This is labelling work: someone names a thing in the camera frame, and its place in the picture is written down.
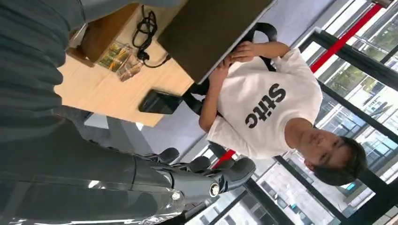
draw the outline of white t-shirt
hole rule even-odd
[[[314,123],[322,92],[298,49],[274,59],[277,72],[263,60],[234,63],[225,79],[217,116],[207,139],[251,158],[269,158],[290,150],[286,123],[303,118]]]

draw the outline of laptop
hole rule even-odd
[[[265,13],[272,0],[189,0],[158,42],[201,83]]]

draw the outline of red stripe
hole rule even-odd
[[[379,4],[375,4],[351,29],[347,31],[344,36],[342,36],[330,49],[321,58],[316,61],[311,70],[315,73],[332,55],[337,53],[350,38],[352,38],[373,16],[376,15],[377,12],[382,9],[382,6]]]
[[[213,169],[217,168],[222,162],[232,159],[232,156],[235,154],[234,150],[228,150],[218,162],[213,166]]]

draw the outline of black text stitc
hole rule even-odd
[[[279,88],[279,84],[275,83],[269,88],[268,95],[264,95],[258,106],[253,109],[253,113],[246,117],[246,124],[249,128],[255,128],[258,120],[265,121],[271,116],[270,109],[275,109],[276,104],[281,102],[286,97],[286,91]]]

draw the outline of power cord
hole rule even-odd
[[[156,31],[158,30],[158,24],[156,23],[156,15],[153,11],[149,11],[148,16],[145,16],[144,12],[144,6],[141,7],[141,13],[142,13],[142,21],[137,24],[137,30],[134,33],[132,44],[134,47],[138,49],[137,52],[137,59],[141,60],[143,64],[149,68],[157,68],[165,64],[167,61],[171,59],[171,56],[169,54],[166,55],[166,58],[161,62],[159,65],[156,66],[151,66],[146,63],[150,59],[149,54],[146,52],[146,49],[151,45],[152,43],[152,38],[154,37]],[[147,35],[146,40],[140,44],[137,45],[136,38],[139,33],[144,33]]]

